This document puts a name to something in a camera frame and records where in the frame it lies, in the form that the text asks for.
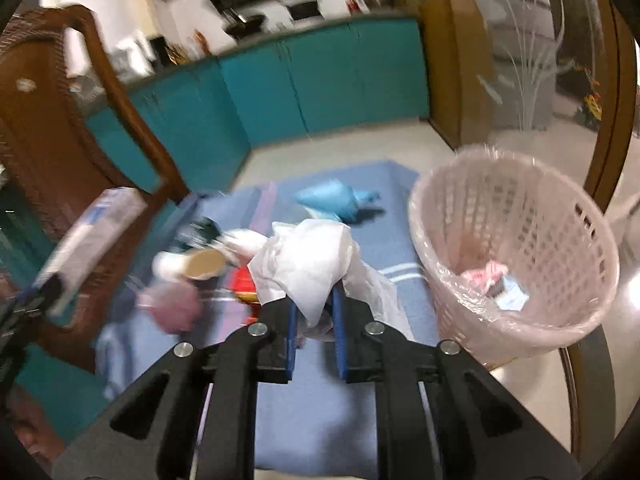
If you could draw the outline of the person's left hand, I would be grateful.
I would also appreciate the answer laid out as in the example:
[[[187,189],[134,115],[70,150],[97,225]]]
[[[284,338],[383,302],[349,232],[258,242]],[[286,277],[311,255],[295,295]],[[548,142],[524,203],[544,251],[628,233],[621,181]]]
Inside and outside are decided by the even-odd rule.
[[[58,456],[64,452],[65,442],[49,422],[43,407],[25,388],[14,385],[6,398],[6,409],[17,439],[50,474]]]

